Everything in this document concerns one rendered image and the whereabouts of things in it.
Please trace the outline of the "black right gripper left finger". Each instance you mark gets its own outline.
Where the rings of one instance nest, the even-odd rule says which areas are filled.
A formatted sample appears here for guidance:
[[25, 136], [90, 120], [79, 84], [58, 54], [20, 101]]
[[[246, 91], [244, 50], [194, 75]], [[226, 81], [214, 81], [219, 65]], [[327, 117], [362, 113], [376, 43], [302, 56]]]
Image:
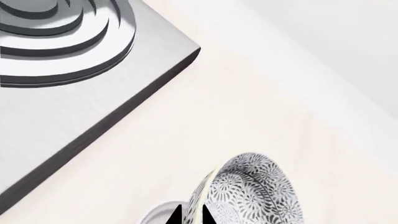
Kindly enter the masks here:
[[165, 224], [182, 224], [182, 205], [178, 205]]

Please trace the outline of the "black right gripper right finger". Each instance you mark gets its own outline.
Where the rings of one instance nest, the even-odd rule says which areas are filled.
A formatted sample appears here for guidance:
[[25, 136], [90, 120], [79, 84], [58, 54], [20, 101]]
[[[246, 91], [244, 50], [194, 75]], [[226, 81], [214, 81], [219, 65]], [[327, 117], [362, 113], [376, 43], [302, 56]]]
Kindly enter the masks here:
[[202, 206], [202, 224], [215, 224], [215, 220], [206, 205]]

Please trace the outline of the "floral patterned black white bowl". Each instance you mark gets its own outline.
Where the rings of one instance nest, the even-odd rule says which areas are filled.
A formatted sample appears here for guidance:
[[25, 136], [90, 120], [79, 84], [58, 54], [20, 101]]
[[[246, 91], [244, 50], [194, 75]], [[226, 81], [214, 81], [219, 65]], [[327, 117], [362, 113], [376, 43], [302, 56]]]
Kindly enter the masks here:
[[256, 152], [213, 169], [192, 193], [182, 224], [203, 224], [203, 208], [216, 224], [305, 224], [291, 182], [275, 162]]

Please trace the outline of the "silver flat stove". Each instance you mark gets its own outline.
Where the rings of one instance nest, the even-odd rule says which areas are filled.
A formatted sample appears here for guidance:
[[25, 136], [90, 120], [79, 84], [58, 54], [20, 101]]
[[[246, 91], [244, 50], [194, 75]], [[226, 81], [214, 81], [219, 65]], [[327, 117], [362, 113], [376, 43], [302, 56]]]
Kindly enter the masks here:
[[66, 85], [0, 87], [0, 215], [197, 58], [198, 44], [143, 0], [128, 1], [136, 36], [117, 65]]

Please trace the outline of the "grey spiral stove burner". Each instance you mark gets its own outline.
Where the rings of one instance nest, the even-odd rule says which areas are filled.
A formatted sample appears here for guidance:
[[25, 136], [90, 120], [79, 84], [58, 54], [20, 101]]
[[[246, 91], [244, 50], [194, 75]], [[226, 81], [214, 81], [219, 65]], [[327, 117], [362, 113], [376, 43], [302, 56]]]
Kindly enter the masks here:
[[135, 36], [128, 0], [0, 0], [0, 87], [93, 78], [122, 61]]

